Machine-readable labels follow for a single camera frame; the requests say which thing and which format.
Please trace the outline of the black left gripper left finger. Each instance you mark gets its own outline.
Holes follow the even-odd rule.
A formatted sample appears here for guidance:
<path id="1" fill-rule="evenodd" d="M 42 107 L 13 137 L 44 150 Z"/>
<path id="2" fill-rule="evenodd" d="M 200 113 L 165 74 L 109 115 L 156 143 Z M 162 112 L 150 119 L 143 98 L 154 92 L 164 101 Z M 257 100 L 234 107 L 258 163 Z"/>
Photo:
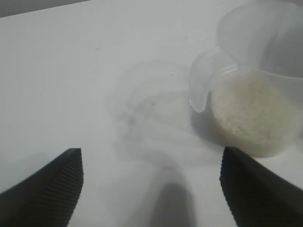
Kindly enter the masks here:
<path id="1" fill-rule="evenodd" d="M 66 227 L 84 183 L 80 148 L 70 148 L 0 194 L 2 227 Z"/>

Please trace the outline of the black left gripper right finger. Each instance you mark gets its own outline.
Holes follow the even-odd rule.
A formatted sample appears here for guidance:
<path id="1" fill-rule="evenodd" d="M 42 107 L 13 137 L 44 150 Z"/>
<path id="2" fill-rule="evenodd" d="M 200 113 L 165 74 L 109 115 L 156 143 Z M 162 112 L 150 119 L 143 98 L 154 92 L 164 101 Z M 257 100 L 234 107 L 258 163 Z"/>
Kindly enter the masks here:
<path id="1" fill-rule="evenodd" d="M 303 191 L 235 147 L 223 151 L 220 185 L 239 227 L 301 227 Z"/>

